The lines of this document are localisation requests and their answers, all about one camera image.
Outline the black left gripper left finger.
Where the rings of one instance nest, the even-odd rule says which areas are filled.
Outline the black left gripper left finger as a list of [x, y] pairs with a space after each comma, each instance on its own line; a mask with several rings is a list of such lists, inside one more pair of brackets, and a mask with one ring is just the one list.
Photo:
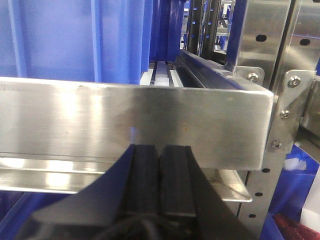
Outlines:
[[76, 194], [34, 211], [18, 240], [158, 240], [158, 154], [130, 145], [100, 177]]

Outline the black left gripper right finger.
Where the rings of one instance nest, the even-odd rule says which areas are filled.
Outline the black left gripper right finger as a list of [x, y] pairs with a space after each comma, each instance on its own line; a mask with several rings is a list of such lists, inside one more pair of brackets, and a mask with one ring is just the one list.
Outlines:
[[254, 240], [214, 190], [191, 147], [167, 145], [160, 158], [161, 214], [184, 240]]

